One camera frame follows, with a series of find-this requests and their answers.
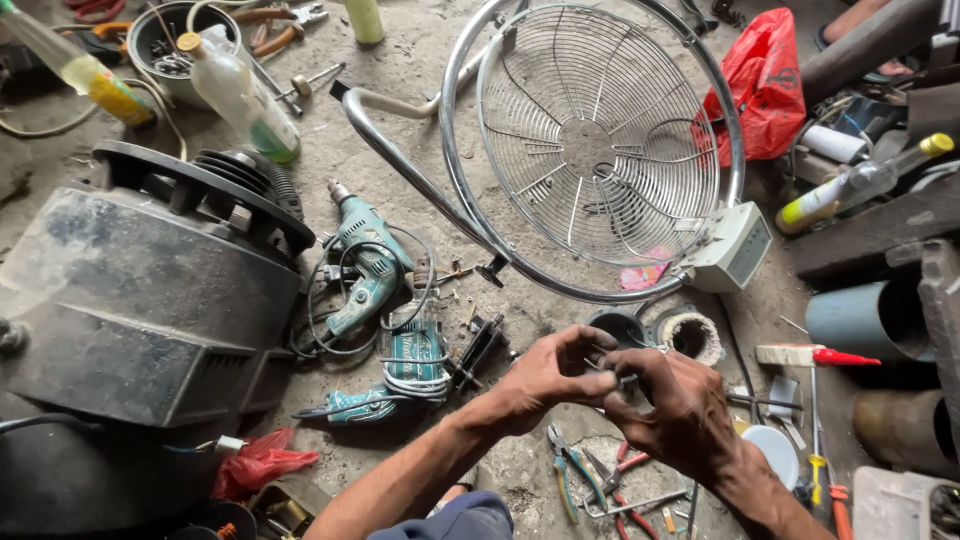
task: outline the hand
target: hand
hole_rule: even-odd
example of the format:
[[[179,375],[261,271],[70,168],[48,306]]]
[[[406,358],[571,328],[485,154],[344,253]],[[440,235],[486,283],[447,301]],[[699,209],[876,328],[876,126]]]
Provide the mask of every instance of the hand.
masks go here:
[[[506,374],[481,396],[505,435],[521,435],[537,426],[546,411],[562,402],[584,403],[616,388],[612,372],[586,373],[587,363],[615,350],[616,339],[586,325],[538,339]]]
[[[756,461],[760,450],[733,430],[720,374],[670,351],[631,349],[609,353],[601,368],[620,377],[637,374],[654,410],[640,414],[623,394],[604,399],[607,418],[634,448],[702,483],[707,489],[736,466]]]

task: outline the white plastic lid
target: white plastic lid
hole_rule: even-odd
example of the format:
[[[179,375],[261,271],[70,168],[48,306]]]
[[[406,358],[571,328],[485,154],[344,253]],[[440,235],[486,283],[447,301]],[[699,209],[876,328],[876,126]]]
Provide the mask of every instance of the white plastic lid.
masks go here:
[[[787,490],[792,491],[800,477],[800,460],[790,439],[769,426],[750,426],[743,432],[743,439],[760,448],[770,468],[777,473]]]

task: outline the white capacitor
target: white capacitor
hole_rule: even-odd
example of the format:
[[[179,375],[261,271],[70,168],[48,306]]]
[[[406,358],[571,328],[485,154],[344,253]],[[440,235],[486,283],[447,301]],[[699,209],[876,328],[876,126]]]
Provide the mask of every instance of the white capacitor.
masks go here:
[[[823,126],[811,126],[801,137],[800,143],[821,156],[847,165],[851,164],[856,155],[867,146],[862,138],[842,134]]]
[[[217,440],[217,445],[213,447],[213,452],[217,454],[236,455],[240,452],[240,449],[243,448],[243,445],[243,439],[220,435],[220,439]]]

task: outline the red plastic bag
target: red plastic bag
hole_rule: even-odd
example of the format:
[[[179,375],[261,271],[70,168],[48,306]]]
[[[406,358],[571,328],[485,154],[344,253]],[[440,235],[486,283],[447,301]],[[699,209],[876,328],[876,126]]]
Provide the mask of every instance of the red plastic bag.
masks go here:
[[[260,438],[246,439],[250,444],[220,465],[212,497],[243,501],[267,482],[316,461],[320,456],[316,452],[283,450],[293,435],[292,429],[279,428]]]
[[[747,161],[771,160],[786,152],[806,118],[800,85],[793,13],[787,8],[763,12],[733,43],[720,64],[740,110]],[[711,120],[723,116],[711,90],[704,100]],[[730,136],[714,124],[720,164],[730,166]]]

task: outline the bottle cap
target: bottle cap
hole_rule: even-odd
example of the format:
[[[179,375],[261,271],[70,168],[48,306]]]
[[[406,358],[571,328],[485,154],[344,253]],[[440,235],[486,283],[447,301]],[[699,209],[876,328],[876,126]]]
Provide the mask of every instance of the bottle cap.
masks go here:
[[[200,34],[195,32],[187,32],[186,34],[182,34],[177,38],[177,48],[184,53],[195,54],[204,48],[204,43],[200,39]]]
[[[930,158],[942,156],[953,150],[953,139],[946,134],[933,134],[920,141],[920,149]]]

